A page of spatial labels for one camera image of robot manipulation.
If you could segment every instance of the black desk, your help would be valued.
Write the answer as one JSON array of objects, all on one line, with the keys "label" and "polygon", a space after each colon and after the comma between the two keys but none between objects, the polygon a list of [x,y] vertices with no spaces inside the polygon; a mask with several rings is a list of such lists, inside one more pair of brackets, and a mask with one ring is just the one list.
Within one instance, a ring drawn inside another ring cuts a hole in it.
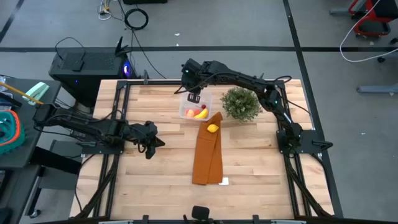
[{"label": "black desk", "polygon": [[[8,78],[6,81],[7,84],[24,92],[27,92],[38,82],[44,82],[50,86],[40,100],[44,103],[53,103],[60,90],[60,82],[11,78]],[[32,190],[40,170],[40,165],[28,164],[35,150],[37,141],[39,140],[40,132],[33,129],[34,122],[32,118],[35,113],[35,108],[28,105],[17,93],[12,94],[14,95],[14,99],[22,103],[22,107],[16,109],[15,112],[24,125],[26,140],[23,145],[18,147],[15,151],[0,156],[0,169],[12,170],[11,178],[0,198],[0,208],[10,208],[12,210],[10,223],[19,223],[30,191]]]}]

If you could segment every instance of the yellow pencil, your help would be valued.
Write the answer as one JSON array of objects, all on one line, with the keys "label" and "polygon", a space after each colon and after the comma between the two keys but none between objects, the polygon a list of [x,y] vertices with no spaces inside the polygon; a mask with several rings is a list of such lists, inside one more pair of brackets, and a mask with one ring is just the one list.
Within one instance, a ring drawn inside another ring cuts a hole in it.
[{"label": "yellow pencil", "polygon": [[20,95],[22,95],[22,96],[24,96],[24,97],[26,97],[26,98],[28,98],[28,99],[30,99],[30,100],[32,100],[32,101],[38,103],[38,104],[41,104],[41,105],[44,104],[43,102],[41,102],[41,101],[39,101],[39,100],[36,100],[35,98],[33,98],[33,97],[31,97],[31,96],[26,95],[23,91],[17,90],[16,88],[14,88],[14,87],[12,87],[12,86],[10,86],[10,85],[7,85],[7,84],[2,83],[2,82],[0,82],[0,85],[6,87],[6,88],[9,89],[9,90],[12,90],[12,91],[18,93],[18,94],[20,94]]}]

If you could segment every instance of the yellow lemon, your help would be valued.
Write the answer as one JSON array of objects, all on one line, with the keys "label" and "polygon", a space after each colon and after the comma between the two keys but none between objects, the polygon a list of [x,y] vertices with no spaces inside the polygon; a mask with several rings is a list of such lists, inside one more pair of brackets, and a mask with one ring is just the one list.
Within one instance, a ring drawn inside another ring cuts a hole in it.
[{"label": "yellow lemon", "polygon": [[215,133],[218,130],[218,126],[215,124],[211,124],[207,127],[207,131],[211,132],[211,133]]}]

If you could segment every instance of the desk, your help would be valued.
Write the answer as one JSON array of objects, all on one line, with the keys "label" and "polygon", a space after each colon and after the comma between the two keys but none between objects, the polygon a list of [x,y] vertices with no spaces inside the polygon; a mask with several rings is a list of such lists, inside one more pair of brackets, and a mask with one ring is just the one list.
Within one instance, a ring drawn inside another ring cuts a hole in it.
[{"label": "desk", "polygon": [[[44,82],[50,86],[40,100],[44,103],[53,103],[60,90],[60,82],[16,78],[8,78],[6,80],[7,84],[23,92],[27,92],[38,82]],[[15,151],[0,156],[0,169],[12,170],[10,181],[0,198],[0,207],[11,208],[12,217],[10,223],[19,223],[30,191],[40,170],[40,165],[28,165],[28,162],[35,150],[41,133],[33,129],[34,122],[32,118],[36,109],[23,100],[21,95],[13,92],[12,94],[14,95],[14,99],[22,103],[22,107],[16,108],[14,111],[18,114],[19,119],[24,125],[26,139],[23,145],[19,146]]]},{"label": "desk", "polygon": [[[116,80],[103,80],[99,88],[94,116],[102,118],[112,110]],[[210,208],[215,219],[293,218],[283,155],[277,148],[275,132],[277,122],[272,113],[261,113],[253,122],[240,124],[227,118],[220,97],[233,86],[209,86],[213,94],[215,114],[220,111],[221,147],[224,176],[229,185],[193,185],[192,167],[198,132],[198,121],[186,120],[178,115],[180,96],[173,92],[177,85],[133,85],[130,89],[126,118],[130,123],[153,121],[158,137],[166,145],[158,148],[151,160],[138,153],[137,147],[126,143],[120,157],[111,219],[181,220],[190,218],[192,207]],[[286,84],[287,97],[307,107],[300,80]],[[308,114],[292,105],[292,118],[304,129],[311,129]],[[301,155],[305,181],[309,191],[323,208],[333,213],[327,184],[321,165],[309,155]],[[103,156],[96,155],[82,167],[77,194],[84,206],[98,186]],[[103,215],[104,192],[101,206]],[[301,197],[300,213],[303,214]],[[78,213],[76,200],[71,216]]]}]

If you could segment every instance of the butcher block tabletop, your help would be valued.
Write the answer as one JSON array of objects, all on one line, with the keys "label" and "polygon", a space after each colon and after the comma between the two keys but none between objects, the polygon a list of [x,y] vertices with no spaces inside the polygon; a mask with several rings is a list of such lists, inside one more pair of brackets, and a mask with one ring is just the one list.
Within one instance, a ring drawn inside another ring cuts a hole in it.
[{"label": "butcher block tabletop", "polygon": [[[112,111],[117,80],[103,80],[99,88],[94,117],[102,118]],[[286,83],[287,98],[307,108],[300,80]],[[178,85],[133,85],[130,89],[126,119],[129,123],[153,121],[165,146],[156,150],[151,160],[127,142],[119,160],[111,219],[180,220],[191,218],[192,207],[210,209],[217,220],[293,218],[283,155],[278,150],[275,132],[277,121],[272,113],[259,114],[252,122],[239,123],[227,115],[220,98],[232,85],[209,86],[213,95],[211,115],[221,112],[221,148],[223,176],[229,185],[192,184],[193,159],[199,121],[179,115]],[[123,103],[121,93],[119,109]],[[310,116],[290,105],[292,118],[303,129],[311,129]],[[310,155],[300,155],[305,183],[318,203],[333,213],[322,166]],[[98,187],[103,156],[95,155],[80,171],[76,192],[84,207]],[[304,215],[302,197],[296,187],[300,214]],[[100,215],[104,214],[108,190],[104,192]],[[79,212],[76,198],[71,216]]]}]

